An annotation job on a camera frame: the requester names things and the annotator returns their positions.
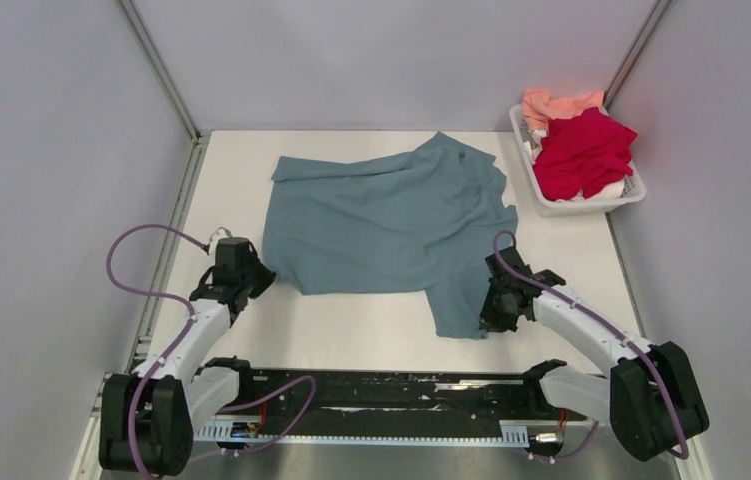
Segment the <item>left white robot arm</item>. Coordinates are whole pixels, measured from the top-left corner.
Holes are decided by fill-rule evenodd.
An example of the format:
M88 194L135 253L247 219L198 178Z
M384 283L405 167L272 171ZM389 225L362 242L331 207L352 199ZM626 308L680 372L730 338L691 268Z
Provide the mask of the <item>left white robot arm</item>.
M208 353L275 274L246 238L221 238L209 250L212 265L188 297L176 299L186 310L163 350L105 381L98 447L105 470L176 476L205 423L224 407L243 414L255 405L250 362Z

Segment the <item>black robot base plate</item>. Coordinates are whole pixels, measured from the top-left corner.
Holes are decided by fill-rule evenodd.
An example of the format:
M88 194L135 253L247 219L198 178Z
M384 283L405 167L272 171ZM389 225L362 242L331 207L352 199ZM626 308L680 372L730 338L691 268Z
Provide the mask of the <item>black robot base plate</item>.
M210 420L233 420L237 430L278 437L446 438L498 436L503 421L527 428L531 422L555 420L561 413L559 408L540 404L539 392L525 372L472 376L251 368L252 397L238 398ZM240 452L269 444L215 443ZM560 448L557 440L531 436L525 449L551 456Z

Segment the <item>teal blue t-shirt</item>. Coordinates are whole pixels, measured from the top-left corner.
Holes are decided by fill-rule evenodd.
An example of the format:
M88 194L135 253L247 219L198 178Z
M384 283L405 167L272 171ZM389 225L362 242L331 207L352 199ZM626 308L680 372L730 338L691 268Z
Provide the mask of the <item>teal blue t-shirt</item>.
M438 133L355 163L283 156L264 263L304 295L421 291L437 335L480 340L494 236L518 224L493 155Z

